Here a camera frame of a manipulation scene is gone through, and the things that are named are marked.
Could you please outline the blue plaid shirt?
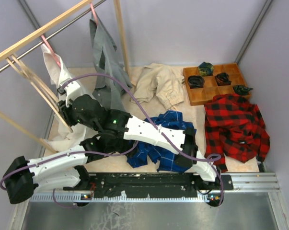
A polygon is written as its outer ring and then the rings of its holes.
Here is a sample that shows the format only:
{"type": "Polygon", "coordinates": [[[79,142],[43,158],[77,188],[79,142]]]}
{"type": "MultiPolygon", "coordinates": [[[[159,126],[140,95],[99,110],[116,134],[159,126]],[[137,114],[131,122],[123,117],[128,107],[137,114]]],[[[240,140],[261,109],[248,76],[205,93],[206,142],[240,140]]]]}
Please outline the blue plaid shirt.
{"type": "MultiPolygon", "coordinates": [[[[151,120],[156,125],[161,125],[162,127],[172,128],[175,130],[186,130],[188,127],[194,128],[193,123],[183,120],[182,112],[173,110],[168,110],[164,114],[151,117],[151,120]]],[[[157,171],[184,173],[190,169],[189,166],[183,167],[175,163],[174,161],[176,156],[177,155],[169,150],[148,143],[139,142],[138,151],[132,157],[127,157],[127,163],[132,168],[137,168],[147,165],[147,158],[150,158],[153,163],[159,163],[157,171]]]]}

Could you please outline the beige hanger front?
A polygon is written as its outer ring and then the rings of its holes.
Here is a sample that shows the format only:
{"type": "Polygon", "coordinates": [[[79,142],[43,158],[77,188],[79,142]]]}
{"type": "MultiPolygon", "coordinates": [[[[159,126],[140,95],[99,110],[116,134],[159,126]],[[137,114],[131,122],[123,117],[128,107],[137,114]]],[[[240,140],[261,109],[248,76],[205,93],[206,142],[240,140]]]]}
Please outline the beige hanger front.
{"type": "Polygon", "coordinates": [[[57,117],[59,118],[59,120],[62,122],[62,124],[68,129],[69,132],[73,132],[73,130],[71,129],[70,126],[67,125],[67,123],[64,121],[64,119],[61,117],[61,115],[59,114],[59,109],[58,106],[57,108],[54,107],[54,105],[50,102],[50,100],[46,97],[46,94],[42,92],[42,89],[40,87],[38,87],[35,83],[33,83],[27,76],[25,73],[22,72],[22,70],[20,69],[19,65],[17,63],[15,63],[14,61],[12,62],[10,60],[10,58],[6,58],[6,61],[8,62],[8,64],[16,71],[18,72],[21,76],[23,76],[26,80],[29,81],[29,83],[35,88],[35,90],[41,95],[41,97],[46,101],[46,103],[50,106],[50,108],[53,110],[53,112],[57,115],[57,117]]]}

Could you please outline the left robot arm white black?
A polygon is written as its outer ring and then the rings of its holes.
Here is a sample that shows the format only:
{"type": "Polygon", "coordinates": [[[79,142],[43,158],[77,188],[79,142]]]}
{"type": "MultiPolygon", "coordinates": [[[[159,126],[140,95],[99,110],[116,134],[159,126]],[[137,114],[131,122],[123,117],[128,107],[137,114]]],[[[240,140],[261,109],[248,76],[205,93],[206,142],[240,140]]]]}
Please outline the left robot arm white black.
{"type": "Polygon", "coordinates": [[[27,160],[20,156],[3,175],[0,187],[13,205],[26,201],[38,191],[85,190],[91,184],[86,164],[104,157],[124,156],[136,148],[137,141],[97,134],[48,157],[27,160]]]}

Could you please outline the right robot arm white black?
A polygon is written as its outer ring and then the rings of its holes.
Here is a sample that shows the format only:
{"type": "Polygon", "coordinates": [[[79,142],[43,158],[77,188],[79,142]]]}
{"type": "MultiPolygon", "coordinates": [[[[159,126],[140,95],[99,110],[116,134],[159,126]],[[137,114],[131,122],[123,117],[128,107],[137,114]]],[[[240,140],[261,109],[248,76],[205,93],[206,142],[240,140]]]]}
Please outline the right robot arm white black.
{"type": "Polygon", "coordinates": [[[217,189],[222,184],[221,176],[200,153],[192,127],[178,129],[152,125],[130,113],[106,109],[87,94],[74,100],[61,100],[58,108],[69,126],[81,124],[95,130],[104,144],[113,140],[121,147],[132,140],[160,147],[174,155],[176,165],[195,170],[209,189],[217,189]]]}

